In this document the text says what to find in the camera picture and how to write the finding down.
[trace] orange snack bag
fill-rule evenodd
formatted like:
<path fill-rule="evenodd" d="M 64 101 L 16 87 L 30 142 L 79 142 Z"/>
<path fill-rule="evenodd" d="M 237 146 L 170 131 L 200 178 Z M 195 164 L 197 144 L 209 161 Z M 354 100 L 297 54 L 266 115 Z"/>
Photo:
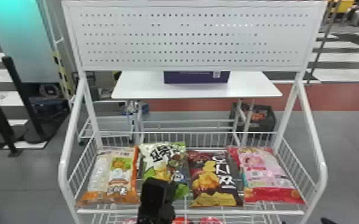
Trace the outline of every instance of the orange snack bag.
<path fill-rule="evenodd" d="M 104 203 L 136 204 L 138 148 L 99 150 L 87 192 L 77 206 Z"/>

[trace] stanchion base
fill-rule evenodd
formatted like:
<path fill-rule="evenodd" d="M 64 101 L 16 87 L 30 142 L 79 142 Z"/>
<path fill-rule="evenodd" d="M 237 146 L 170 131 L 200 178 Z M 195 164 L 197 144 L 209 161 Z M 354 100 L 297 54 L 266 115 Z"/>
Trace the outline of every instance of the stanchion base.
<path fill-rule="evenodd" d="M 26 127 L 25 125 L 14 125 L 11 127 L 14 131 L 14 136 L 11 137 L 11 141 L 17 142 L 17 141 L 22 141 L 23 137 L 26 133 Z M 3 138 L 3 136 L 0 134 L 0 146 L 3 147 L 5 145 L 5 140 Z"/>
<path fill-rule="evenodd" d="M 43 134 L 38 134 L 31 123 L 27 124 L 28 131 L 24 136 L 24 140 L 31 144 L 38 144 L 41 142 L 49 141 L 57 132 L 57 127 L 53 124 L 41 124 Z"/>
<path fill-rule="evenodd" d="M 16 152 L 10 152 L 9 154 L 8 154 L 8 156 L 9 157 L 18 157 L 19 155 L 21 155 L 21 153 L 22 153 L 22 151 L 23 150 L 17 150 Z"/>

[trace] green snack bag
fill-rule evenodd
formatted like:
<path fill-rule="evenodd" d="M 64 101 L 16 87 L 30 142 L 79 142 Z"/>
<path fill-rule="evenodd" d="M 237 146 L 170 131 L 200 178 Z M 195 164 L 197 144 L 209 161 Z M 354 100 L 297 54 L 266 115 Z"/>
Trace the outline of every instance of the green snack bag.
<path fill-rule="evenodd" d="M 143 160 L 143 179 L 156 178 L 178 182 L 175 199 L 185 196 L 189 187 L 179 171 L 185 162 L 185 142 L 157 142 L 139 146 Z"/>

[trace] teal wall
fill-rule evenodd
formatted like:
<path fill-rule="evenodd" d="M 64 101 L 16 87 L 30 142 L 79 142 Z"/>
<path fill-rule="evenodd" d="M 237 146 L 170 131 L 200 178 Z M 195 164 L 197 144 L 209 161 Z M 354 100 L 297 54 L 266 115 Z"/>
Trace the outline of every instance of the teal wall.
<path fill-rule="evenodd" d="M 0 46 L 23 82 L 58 82 L 36 0 L 0 0 Z"/>

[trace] pink snack bag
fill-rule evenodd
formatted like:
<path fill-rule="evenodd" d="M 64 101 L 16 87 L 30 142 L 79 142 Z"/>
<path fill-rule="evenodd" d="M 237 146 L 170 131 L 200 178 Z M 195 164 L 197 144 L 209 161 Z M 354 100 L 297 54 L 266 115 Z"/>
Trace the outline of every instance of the pink snack bag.
<path fill-rule="evenodd" d="M 245 202 L 304 201 L 268 147 L 228 147 L 240 169 Z"/>

